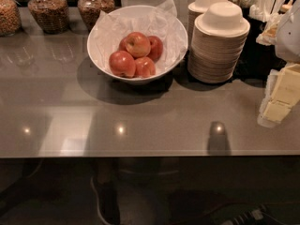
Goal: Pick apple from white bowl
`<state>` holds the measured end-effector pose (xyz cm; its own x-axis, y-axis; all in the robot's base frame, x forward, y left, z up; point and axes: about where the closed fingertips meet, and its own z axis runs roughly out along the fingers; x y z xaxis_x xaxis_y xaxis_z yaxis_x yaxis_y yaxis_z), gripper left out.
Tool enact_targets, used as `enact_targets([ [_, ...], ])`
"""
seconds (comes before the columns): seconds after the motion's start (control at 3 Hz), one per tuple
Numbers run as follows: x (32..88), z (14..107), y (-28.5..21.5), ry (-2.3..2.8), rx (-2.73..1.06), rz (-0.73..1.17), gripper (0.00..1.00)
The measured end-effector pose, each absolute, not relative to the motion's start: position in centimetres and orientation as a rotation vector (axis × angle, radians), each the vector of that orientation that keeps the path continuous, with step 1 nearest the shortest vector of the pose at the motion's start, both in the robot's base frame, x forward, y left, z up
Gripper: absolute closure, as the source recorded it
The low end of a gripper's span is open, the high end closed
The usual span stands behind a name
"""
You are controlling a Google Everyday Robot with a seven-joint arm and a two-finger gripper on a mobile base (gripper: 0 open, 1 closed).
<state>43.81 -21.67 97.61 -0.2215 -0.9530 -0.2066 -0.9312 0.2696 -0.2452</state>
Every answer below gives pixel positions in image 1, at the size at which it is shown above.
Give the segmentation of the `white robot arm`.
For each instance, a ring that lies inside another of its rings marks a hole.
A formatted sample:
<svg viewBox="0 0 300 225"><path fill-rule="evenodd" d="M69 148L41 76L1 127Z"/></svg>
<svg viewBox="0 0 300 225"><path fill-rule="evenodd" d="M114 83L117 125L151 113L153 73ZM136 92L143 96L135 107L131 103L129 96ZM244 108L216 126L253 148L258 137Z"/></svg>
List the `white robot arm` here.
<svg viewBox="0 0 300 225"><path fill-rule="evenodd" d="M286 65L280 71L272 69L267 78L257 119L266 128L279 125L300 101L300 0L278 23L275 52Z"/></svg>

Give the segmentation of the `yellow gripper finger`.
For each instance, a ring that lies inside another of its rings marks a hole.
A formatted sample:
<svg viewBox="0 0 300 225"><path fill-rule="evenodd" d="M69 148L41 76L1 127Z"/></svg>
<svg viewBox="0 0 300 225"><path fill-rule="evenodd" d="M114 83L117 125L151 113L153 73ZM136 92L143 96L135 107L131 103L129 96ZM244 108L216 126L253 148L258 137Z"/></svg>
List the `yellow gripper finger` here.
<svg viewBox="0 0 300 225"><path fill-rule="evenodd" d="M279 125L300 101L300 65L288 63L280 71L272 69L257 122L266 128Z"/></svg>

